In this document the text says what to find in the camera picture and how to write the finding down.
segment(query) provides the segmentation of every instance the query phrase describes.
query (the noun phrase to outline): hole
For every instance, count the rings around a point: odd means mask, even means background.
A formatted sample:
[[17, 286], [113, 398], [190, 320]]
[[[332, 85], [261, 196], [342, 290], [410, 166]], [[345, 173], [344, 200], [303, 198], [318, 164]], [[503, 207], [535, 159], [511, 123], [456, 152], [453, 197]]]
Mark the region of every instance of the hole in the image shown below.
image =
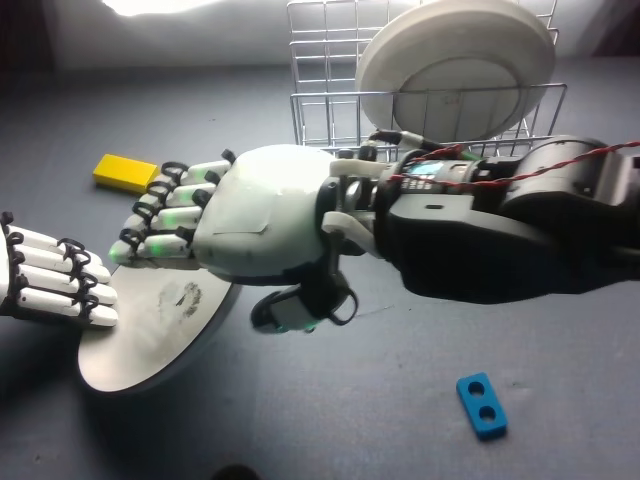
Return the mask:
[[491, 407], [482, 407], [479, 413], [483, 422], [492, 423], [496, 419], [496, 411]]
[[471, 382], [469, 384], [469, 393], [474, 397], [481, 397], [484, 395], [484, 385], [480, 382]]

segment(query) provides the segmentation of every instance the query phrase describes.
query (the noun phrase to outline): gray tabletop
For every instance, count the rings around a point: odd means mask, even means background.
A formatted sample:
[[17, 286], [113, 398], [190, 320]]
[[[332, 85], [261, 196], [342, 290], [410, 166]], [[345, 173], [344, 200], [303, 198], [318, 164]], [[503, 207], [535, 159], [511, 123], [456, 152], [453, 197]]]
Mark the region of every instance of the gray tabletop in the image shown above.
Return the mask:
[[[640, 59], [563, 62], [556, 79], [557, 133], [640, 136]], [[102, 155], [291, 142], [289, 89], [284, 68], [3, 82], [0, 206], [104, 255], [132, 198], [93, 186]], [[361, 300], [348, 327], [260, 336], [248, 316], [269, 289], [245, 288], [197, 361], [126, 398], [83, 388], [74, 331], [2, 318], [0, 479], [204, 480], [236, 462], [267, 480], [638, 477], [639, 285], [477, 306], [411, 295], [371, 258], [344, 270]], [[487, 444], [455, 393], [479, 371], [510, 420]]]

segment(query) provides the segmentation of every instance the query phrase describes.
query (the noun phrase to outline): wire basket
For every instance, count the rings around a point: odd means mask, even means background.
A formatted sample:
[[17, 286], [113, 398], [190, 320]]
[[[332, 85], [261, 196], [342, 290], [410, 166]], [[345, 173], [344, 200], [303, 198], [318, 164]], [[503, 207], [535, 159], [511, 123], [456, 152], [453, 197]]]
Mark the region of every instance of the wire basket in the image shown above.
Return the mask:
[[[539, 94], [541, 101], [522, 120], [499, 136], [488, 140], [455, 142], [466, 144], [481, 155], [521, 155], [535, 141], [548, 138], [560, 113], [567, 85], [549, 83], [508, 88], [429, 90], [417, 92], [358, 92], [355, 88], [356, 68], [360, 56], [377, 32], [404, 11], [421, 5], [422, 0], [293, 0], [287, 5], [291, 31], [291, 72], [294, 93], [291, 114], [296, 143], [337, 151], [355, 148], [375, 127], [362, 111], [367, 95], [389, 97], [388, 125], [398, 129], [394, 107], [405, 97], [424, 107], [424, 124], [435, 102], [454, 103], [456, 136], [465, 112], [486, 105], [487, 125], [492, 125], [492, 108], [502, 94], [518, 90], [528, 98]], [[551, 27], [558, 0], [522, 0], [543, 22], [556, 43], [559, 31]], [[389, 148], [389, 155], [397, 149]]]

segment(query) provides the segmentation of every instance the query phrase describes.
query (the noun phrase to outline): blue block with two holes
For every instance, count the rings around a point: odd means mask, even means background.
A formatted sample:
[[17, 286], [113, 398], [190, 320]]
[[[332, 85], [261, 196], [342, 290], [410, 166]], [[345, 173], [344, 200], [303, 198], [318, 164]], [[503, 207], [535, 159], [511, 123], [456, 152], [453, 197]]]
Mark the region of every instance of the blue block with two holes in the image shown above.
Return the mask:
[[486, 373], [461, 378], [456, 390], [480, 440], [491, 440], [507, 433], [507, 416]]

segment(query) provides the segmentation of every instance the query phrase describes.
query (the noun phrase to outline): white plate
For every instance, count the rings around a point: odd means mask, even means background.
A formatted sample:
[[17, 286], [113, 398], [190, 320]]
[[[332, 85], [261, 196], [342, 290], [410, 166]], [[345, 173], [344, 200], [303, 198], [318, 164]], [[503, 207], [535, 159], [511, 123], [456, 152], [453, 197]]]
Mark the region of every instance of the white plate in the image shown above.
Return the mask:
[[78, 366], [100, 392], [137, 392], [189, 364], [224, 321], [239, 287], [206, 270], [119, 267], [110, 285], [118, 292], [118, 324], [87, 330]]
[[[356, 72], [360, 92], [516, 87], [548, 83], [555, 49], [531, 12], [507, 0], [433, 0], [397, 17], [367, 46]], [[378, 128], [437, 142], [490, 138], [520, 121], [544, 88], [362, 97]]]

